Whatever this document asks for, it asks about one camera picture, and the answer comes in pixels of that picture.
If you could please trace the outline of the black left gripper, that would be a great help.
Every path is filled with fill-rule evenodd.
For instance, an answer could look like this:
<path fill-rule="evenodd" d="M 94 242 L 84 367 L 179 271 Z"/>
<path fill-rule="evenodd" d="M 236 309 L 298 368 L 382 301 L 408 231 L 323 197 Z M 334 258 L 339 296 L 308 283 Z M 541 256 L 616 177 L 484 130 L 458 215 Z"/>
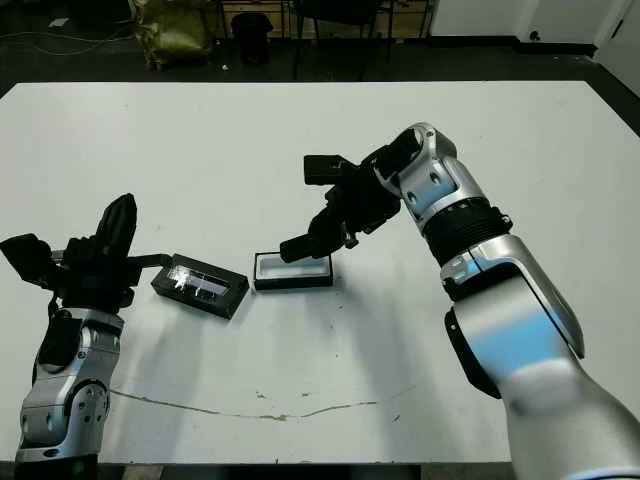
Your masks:
<path fill-rule="evenodd" d="M 130 257 L 136 225 L 135 197 L 127 193 L 106 207 L 97 237 L 72 238 L 65 249 L 52 251 L 54 299 L 64 308 L 118 311 L 131 306 L 142 271 L 172 261 L 164 253 Z"/>

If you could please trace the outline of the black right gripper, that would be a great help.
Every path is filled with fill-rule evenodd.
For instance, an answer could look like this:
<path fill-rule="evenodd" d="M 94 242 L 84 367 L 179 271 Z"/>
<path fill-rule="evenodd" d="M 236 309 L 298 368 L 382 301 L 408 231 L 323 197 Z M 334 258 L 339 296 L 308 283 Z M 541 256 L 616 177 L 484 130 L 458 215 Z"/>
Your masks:
<path fill-rule="evenodd" d="M 377 149 L 359 164 L 340 155 L 323 157 L 324 183 L 332 188 L 307 232 L 281 243 L 288 263 L 327 257 L 344 246 L 342 228 L 350 235 L 369 234 L 399 212 L 399 198 L 376 175 L 377 156 L 382 152 L 383 148 Z"/>

